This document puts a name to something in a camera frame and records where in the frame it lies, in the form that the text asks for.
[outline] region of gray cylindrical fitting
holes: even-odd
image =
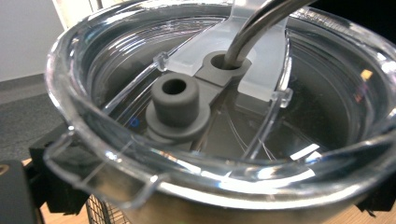
[[[199,90],[194,78],[179,73],[159,78],[151,88],[158,120],[170,127],[186,127],[199,113]]]

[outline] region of metal tube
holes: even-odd
[[[297,9],[317,0],[273,0],[265,3],[244,24],[233,39],[224,57],[222,69],[235,69],[242,65],[256,42],[273,25]]]

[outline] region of metal grate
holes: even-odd
[[[122,212],[109,203],[104,203],[93,195],[85,203],[90,224],[132,224]]]

